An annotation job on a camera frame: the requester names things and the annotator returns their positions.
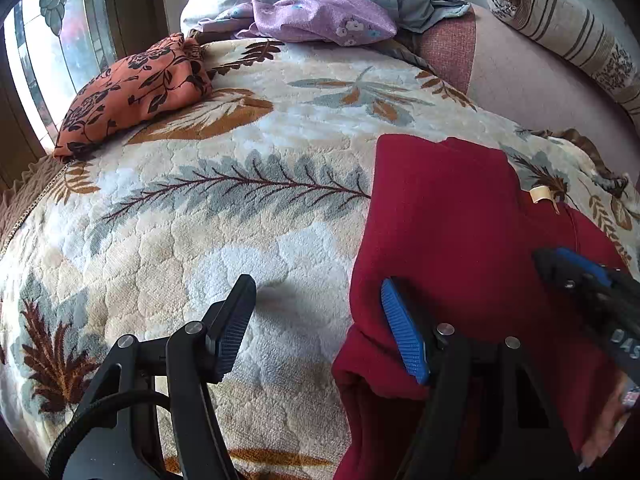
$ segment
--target black cable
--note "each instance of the black cable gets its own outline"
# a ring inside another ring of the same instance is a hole
[[[105,416],[136,404],[154,404],[170,411],[169,397],[150,390],[130,390],[97,400],[82,415],[71,420],[53,443],[44,468],[49,480],[62,480],[66,463],[78,444]]]

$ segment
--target leaf pattern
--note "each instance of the leaf pattern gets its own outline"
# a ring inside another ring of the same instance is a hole
[[[308,476],[294,476],[287,473],[277,473],[275,471],[241,472],[246,480],[308,480]]]
[[[629,216],[640,222],[640,192],[635,187],[628,186],[620,194],[620,202]]]
[[[518,176],[524,187],[531,189],[536,186],[547,186],[554,200],[564,202],[568,198],[575,208],[578,208],[568,193],[569,177],[561,171],[554,170],[545,152],[537,152],[529,159],[510,146],[500,144],[500,149],[519,167]]]
[[[240,448],[229,449],[229,456],[243,462],[265,464],[268,466],[323,466],[331,465],[333,462],[324,458],[317,458],[302,453],[280,451],[268,448]],[[169,456],[164,459],[164,468],[171,473],[180,473],[180,463],[177,456]],[[299,476],[274,471],[248,472],[241,471],[240,474],[247,480],[305,480]]]
[[[620,237],[616,232],[616,227],[613,225],[609,214],[607,213],[607,209],[604,207],[602,203],[602,199],[596,194],[590,194],[589,197],[589,208],[591,208],[591,215],[596,222],[596,225],[607,235],[607,238],[612,241],[616,251],[622,258],[624,264],[628,267],[631,262],[631,256],[620,243]]]
[[[36,419],[45,416],[62,422],[65,412],[82,398],[107,351],[100,336],[81,333],[88,322],[87,293],[82,290],[53,304],[30,273],[18,302],[20,333],[11,352],[27,379],[22,405]]]
[[[220,88],[207,99],[140,130],[129,144],[160,139],[209,139],[254,123],[271,111],[273,104],[255,98],[250,90]]]
[[[247,45],[244,48],[244,56],[237,61],[224,63],[208,70],[207,75],[213,79],[216,74],[225,75],[230,70],[238,70],[241,66],[251,66],[254,63],[262,63],[265,59],[273,59],[273,54],[280,52],[279,46],[284,46],[284,43],[276,40]]]
[[[89,168],[92,165],[90,160],[78,160],[66,167],[62,178],[49,192],[49,196],[54,197],[56,204],[62,200],[63,205],[66,205],[72,193],[88,194],[100,191],[100,188],[94,186],[90,180]]]
[[[633,229],[634,226],[631,222],[631,215],[625,208],[622,200],[619,200],[616,197],[612,196],[611,211],[613,213],[613,218],[616,219],[616,224],[618,224],[619,227],[622,227],[626,231],[631,231],[631,229]]]
[[[515,133],[522,140],[527,140],[529,136],[534,135],[561,146],[566,156],[571,159],[572,164],[578,170],[586,174],[594,184],[616,198],[622,196],[626,186],[629,184],[628,177],[625,175],[617,175],[606,167],[594,143],[586,136],[581,135],[575,128],[551,131],[524,130],[517,126]],[[569,144],[578,148],[579,154],[577,154],[576,150],[569,149]],[[584,155],[588,157],[588,162],[585,160]]]
[[[471,108],[473,111],[478,111],[476,106],[469,100],[466,95],[453,88],[453,86],[448,85],[444,82],[443,79],[437,77],[435,74],[429,72],[428,70],[421,71],[415,78],[428,78],[427,81],[422,84],[421,88],[434,88],[435,86],[437,86],[438,88],[431,92],[432,94],[439,94],[443,99],[452,99],[452,101],[457,102],[463,108],[469,106],[469,108]]]
[[[297,88],[347,88],[345,92],[324,94],[309,102],[329,108],[364,106],[366,113],[370,116],[396,126],[407,126],[414,122],[412,115],[402,105],[421,104],[434,106],[433,103],[421,99],[398,95],[398,92],[407,92],[405,88],[364,81],[364,75],[371,69],[373,69],[372,66],[364,69],[356,81],[340,81],[328,78],[301,79],[293,81],[289,85]]]
[[[262,447],[250,447],[240,449],[230,449],[229,456],[244,460],[245,462],[254,462],[268,465],[299,465],[299,466],[315,466],[315,465],[331,465],[332,462],[324,458],[316,458],[314,456],[293,453],[289,451],[280,451],[277,449],[267,449]]]
[[[110,228],[154,207],[177,208],[184,203],[189,210],[207,203],[211,215],[228,210],[231,217],[245,221],[274,204],[274,214],[293,208],[293,215],[298,216],[324,208],[325,219],[336,219],[347,215],[357,200],[371,198],[367,186],[360,166],[341,179],[327,164],[316,170],[306,155],[292,168],[277,155],[263,160],[256,151],[244,164],[229,156],[219,162],[200,159],[197,167],[181,166],[178,174],[133,190],[122,202],[111,205],[92,233],[90,250],[97,254]]]
[[[30,379],[38,386],[32,396],[43,396],[40,412],[60,412],[67,405],[77,404],[89,385],[86,376],[99,364],[89,358],[86,351],[70,352],[65,357],[64,342],[71,323],[59,324],[52,336],[40,315],[37,303],[23,300],[20,312],[26,320],[26,331],[33,342],[23,344],[24,363],[33,370]]]

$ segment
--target bolt head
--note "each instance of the bolt head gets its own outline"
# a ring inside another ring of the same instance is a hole
[[[520,348],[520,340],[512,335],[504,339],[504,344],[513,350]]]
[[[440,335],[443,335],[443,336],[453,335],[453,333],[456,331],[453,325],[449,323],[440,323],[436,327],[436,330]]]
[[[187,334],[197,334],[203,327],[203,324],[199,321],[190,321],[184,326],[184,331]]]
[[[118,339],[118,346],[120,348],[127,348],[133,345],[134,341],[135,341],[135,338],[131,334],[123,335],[123,336],[120,336],[120,338]]]

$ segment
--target floral bedspread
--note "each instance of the floral bedspread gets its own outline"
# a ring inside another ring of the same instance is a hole
[[[233,371],[210,387],[227,447],[249,478],[331,478],[350,435],[330,367],[383,133],[504,150],[523,189],[545,184],[592,218],[638,277],[635,191],[596,184],[570,143],[370,50],[204,51],[209,98],[68,165],[0,254],[0,408],[37,463],[121,334],[168,335],[248,273],[257,307]],[[160,426],[175,470],[162,414]]]

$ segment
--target red sweater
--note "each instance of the red sweater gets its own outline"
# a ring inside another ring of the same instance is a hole
[[[351,446],[335,480],[390,480],[428,388],[404,369],[380,305],[387,276],[408,279],[438,322],[488,342],[516,336],[579,449],[614,387],[612,362],[582,332],[577,305],[541,282],[531,253],[567,247],[623,267],[580,212],[534,204],[506,156],[464,140],[378,139],[371,205],[351,279],[354,325],[333,373]]]

